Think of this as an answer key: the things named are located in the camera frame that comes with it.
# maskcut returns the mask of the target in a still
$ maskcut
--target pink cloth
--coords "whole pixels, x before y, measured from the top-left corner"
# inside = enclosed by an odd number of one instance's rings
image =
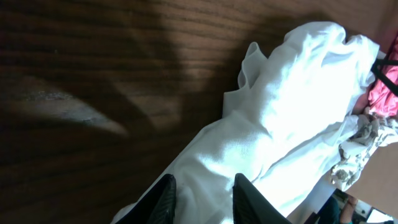
[[[398,60],[398,37],[393,43],[390,60]],[[398,84],[398,66],[385,66],[383,73],[396,85]],[[377,80],[369,92],[370,111],[383,116],[394,116],[398,111],[398,97],[396,97],[380,80]]]

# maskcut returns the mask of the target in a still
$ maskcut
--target white towel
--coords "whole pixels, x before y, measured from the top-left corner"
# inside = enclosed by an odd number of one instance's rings
[[[236,173],[243,173],[280,213],[290,213],[299,204],[289,206],[291,197],[302,197],[302,190],[285,197],[281,187],[295,183],[294,175],[305,175],[311,168],[299,164],[316,161],[316,167],[329,154],[334,158],[333,150],[325,155],[320,150],[349,133],[341,124],[374,80],[369,70],[378,49],[361,35],[346,43],[344,28],[332,22],[311,22],[290,31],[268,59],[251,44],[238,77],[240,89],[225,94],[223,119],[204,127],[160,175],[173,174],[177,180],[175,223],[233,223]],[[281,163],[281,168],[274,165],[267,175],[273,163],[309,139],[299,146],[305,153]],[[319,156],[307,153],[312,151],[308,146],[317,147]],[[280,181],[277,173],[291,181]],[[310,175],[319,179],[318,173]],[[315,183],[300,189],[308,191]],[[113,223],[133,206],[122,209]]]

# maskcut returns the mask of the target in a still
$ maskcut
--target brown wooden table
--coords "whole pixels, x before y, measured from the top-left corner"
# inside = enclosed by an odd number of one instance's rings
[[[221,118],[252,41],[331,20],[388,46],[397,1],[0,1],[0,223],[109,223]]]

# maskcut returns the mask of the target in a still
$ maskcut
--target white fabric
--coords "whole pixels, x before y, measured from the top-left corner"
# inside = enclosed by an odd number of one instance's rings
[[[344,29],[332,22],[311,22],[290,31],[269,59],[251,44],[238,78],[240,89],[225,94],[223,119],[204,127],[160,175],[170,173],[177,180],[175,223],[232,223],[236,173],[243,173],[279,212],[290,213],[302,200],[292,197],[307,194],[329,155],[335,158],[329,147],[349,135],[345,127],[350,118],[345,116],[373,81],[369,70],[378,48],[361,35],[345,43]],[[311,138],[267,174],[273,163]],[[319,147],[314,154],[312,147]],[[302,159],[314,167],[301,167]],[[298,170],[289,168],[292,164]],[[308,185],[284,196],[287,189],[281,187],[289,186],[283,185],[297,184],[293,175],[320,166],[322,171],[309,175]],[[121,210],[113,223],[132,207]]]

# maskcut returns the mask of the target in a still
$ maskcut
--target clothing pile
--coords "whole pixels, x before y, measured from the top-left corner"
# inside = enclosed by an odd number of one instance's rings
[[[297,27],[269,58],[252,43],[239,89],[224,95],[223,118],[204,127],[155,181],[175,177],[175,223],[233,223],[237,173],[286,217],[339,163],[339,146],[348,139],[373,145],[367,132],[373,126],[357,134],[365,121],[351,112],[375,81],[369,71],[378,50],[363,35],[346,42],[344,28],[333,22]]]
[[[398,60],[398,37],[387,58]],[[398,84],[398,66],[388,65],[382,70],[388,79]],[[379,146],[398,142],[398,124],[395,118],[390,117],[397,114],[398,97],[377,80],[369,92],[369,104],[370,108],[358,116],[358,132],[339,145],[341,161],[331,170],[331,183],[343,191],[359,179],[364,166]]]

